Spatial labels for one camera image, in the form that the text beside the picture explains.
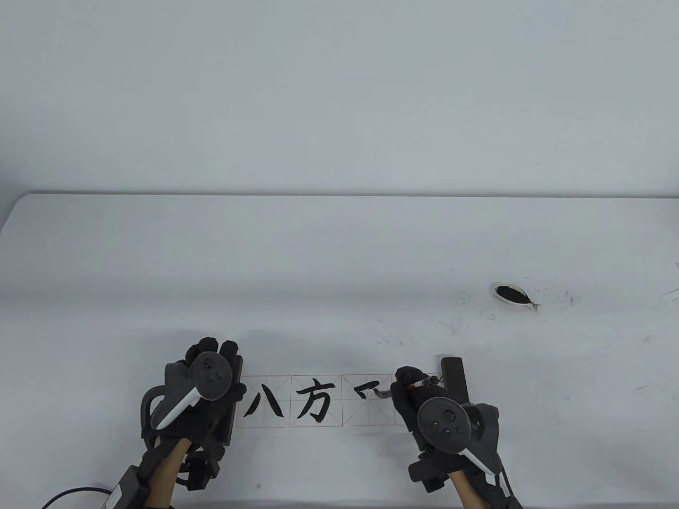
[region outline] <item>black robotic glove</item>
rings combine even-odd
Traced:
[[[191,366],[202,352],[216,352],[219,343],[213,337],[204,337],[197,345],[191,346],[186,357],[177,362],[183,363],[186,367]],[[225,341],[219,348],[219,355],[224,357],[232,370],[235,371],[236,355],[238,345],[233,341]],[[187,438],[192,446],[189,452],[202,447],[206,455],[215,461],[219,461],[224,456],[224,447],[213,436],[212,431],[220,419],[223,419],[238,401],[245,395],[245,385],[242,383],[232,383],[229,390],[220,399],[207,401],[201,399],[194,407],[185,409],[173,422],[162,430],[154,430],[150,421],[145,423],[141,430],[141,437],[146,442],[147,448],[155,446],[157,437],[178,440]]]
[[[425,440],[418,425],[418,410],[422,404],[436,397],[453,399],[451,394],[439,385],[423,386],[413,390],[407,389],[407,386],[425,379],[426,376],[423,371],[417,368],[404,366],[396,371],[396,381],[391,384],[390,388],[394,408],[401,414],[408,431],[413,434],[418,448],[422,452],[420,459],[424,461],[419,462],[421,465],[418,478],[422,479],[422,471],[430,474],[429,479],[422,480],[426,490],[430,492],[442,488],[448,474],[461,470],[474,490],[492,509],[521,509],[521,504],[513,495],[507,497],[500,486],[489,484],[485,472],[466,457],[438,451]],[[411,478],[414,477],[414,466],[415,464],[411,465],[410,468]]]

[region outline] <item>white table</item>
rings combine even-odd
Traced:
[[[679,502],[678,221],[678,200],[27,196],[0,234],[5,505],[117,482],[141,395],[204,335],[248,376],[461,356],[525,506]],[[399,426],[236,428],[175,505],[454,504],[415,459]]]

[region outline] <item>black ink stroke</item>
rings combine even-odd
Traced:
[[[277,416],[283,417],[283,411],[280,409],[280,405],[278,404],[278,401],[276,401],[274,393],[271,392],[271,389],[269,389],[269,387],[267,387],[263,383],[261,384],[261,388],[264,389],[264,394],[266,395],[266,399],[269,402],[269,405],[271,406],[271,410],[273,410]]]
[[[253,399],[253,402],[250,404],[250,408],[248,408],[248,411],[245,413],[245,415],[243,415],[243,417],[247,417],[248,415],[255,413],[255,410],[257,410],[257,407],[259,406],[259,400],[261,400],[261,394],[258,392],[255,396],[255,399]]]
[[[313,387],[308,387],[306,389],[302,389],[301,391],[296,391],[298,394],[309,394],[310,392],[313,391],[322,391],[325,389],[334,389],[335,384],[334,383],[321,383],[315,378],[311,378],[311,380],[314,381],[314,386]]]
[[[325,419],[325,415],[328,413],[328,409],[330,408],[330,396],[328,394],[319,394],[321,398],[323,398],[323,405],[320,408],[320,412],[318,413],[310,413],[311,417],[313,417],[317,423],[322,423],[323,419]]]
[[[363,393],[363,391],[374,389],[379,384],[380,382],[373,380],[362,385],[357,385],[356,387],[354,387],[354,392],[356,392],[356,394],[358,394],[361,397],[361,399],[364,400],[367,398],[367,396]]]

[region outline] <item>white label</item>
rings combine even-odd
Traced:
[[[113,509],[120,500],[121,496],[123,496],[123,492],[120,489],[120,485],[117,485],[115,488],[113,488],[111,495],[109,495],[109,497],[106,499],[106,502],[104,502],[104,505],[101,506],[101,509]]]

